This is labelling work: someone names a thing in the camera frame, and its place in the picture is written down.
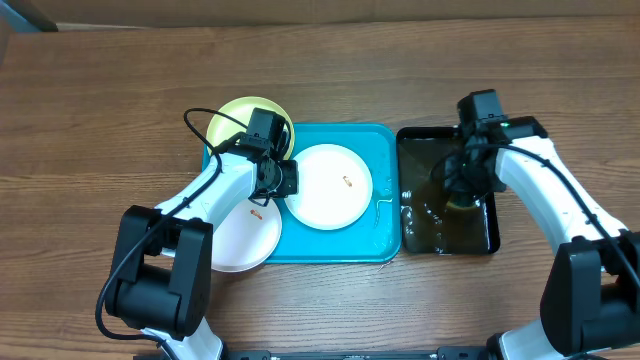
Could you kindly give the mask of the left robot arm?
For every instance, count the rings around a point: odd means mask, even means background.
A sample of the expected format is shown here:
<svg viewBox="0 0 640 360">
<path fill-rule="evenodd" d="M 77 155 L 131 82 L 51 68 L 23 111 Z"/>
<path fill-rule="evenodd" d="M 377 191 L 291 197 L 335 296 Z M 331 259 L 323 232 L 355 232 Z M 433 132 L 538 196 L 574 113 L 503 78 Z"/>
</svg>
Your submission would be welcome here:
<svg viewBox="0 0 640 360">
<path fill-rule="evenodd" d="M 259 206 L 298 191 L 298 166 L 270 152 L 214 153 L 174 197 L 122 216 L 95 322 L 107 338 L 147 340 L 169 359 L 221 359 L 205 315 L 215 227 L 244 200 Z"/>
</svg>

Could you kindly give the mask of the white plate with ketchup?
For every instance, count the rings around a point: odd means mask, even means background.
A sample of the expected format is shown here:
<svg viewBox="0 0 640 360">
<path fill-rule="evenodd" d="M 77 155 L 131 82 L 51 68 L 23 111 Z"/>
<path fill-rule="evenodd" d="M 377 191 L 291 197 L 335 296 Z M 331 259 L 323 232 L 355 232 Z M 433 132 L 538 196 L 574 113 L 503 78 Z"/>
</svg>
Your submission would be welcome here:
<svg viewBox="0 0 640 360">
<path fill-rule="evenodd" d="M 213 234 L 211 268 L 238 273 L 262 264 L 275 250 L 282 233 L 277 205 L 249 200 L 236 205 Z"/>
</svg>

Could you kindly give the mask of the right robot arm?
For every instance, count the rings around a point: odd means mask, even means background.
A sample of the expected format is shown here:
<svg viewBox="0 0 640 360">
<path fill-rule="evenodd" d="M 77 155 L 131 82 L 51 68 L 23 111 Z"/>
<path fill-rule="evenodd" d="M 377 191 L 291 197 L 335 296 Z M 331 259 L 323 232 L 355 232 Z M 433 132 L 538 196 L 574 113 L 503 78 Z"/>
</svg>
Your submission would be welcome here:
<svg viewBox="0 0 640 360">
<path fill-rule="evenodd" d="M 638 233 L 588 194 L 535 118 L 459 129 L 462 148 L 438 163 L 444 188 L 472 199 L 512 189 L 554 254 L 538 319 L 490 338 L 487 358 L 591 358 L 638 344 Z"/>
</svg>

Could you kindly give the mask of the green yellow sponge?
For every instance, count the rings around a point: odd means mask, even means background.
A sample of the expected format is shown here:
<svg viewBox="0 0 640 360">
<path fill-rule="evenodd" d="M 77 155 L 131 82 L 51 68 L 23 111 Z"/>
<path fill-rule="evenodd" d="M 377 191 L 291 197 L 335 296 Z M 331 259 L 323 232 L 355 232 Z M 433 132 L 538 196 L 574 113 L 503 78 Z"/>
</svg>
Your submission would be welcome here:
<svg viewBox="0 0 640 360">
<path fill-rule="evenodd" d="M 451 211 L 472 211 L 473 209 L 480 208 L 482 203 L 480 200 L 473 199 L 454 199 L 451 198 L 446 203 L 446 208 Z"/>
</svg>

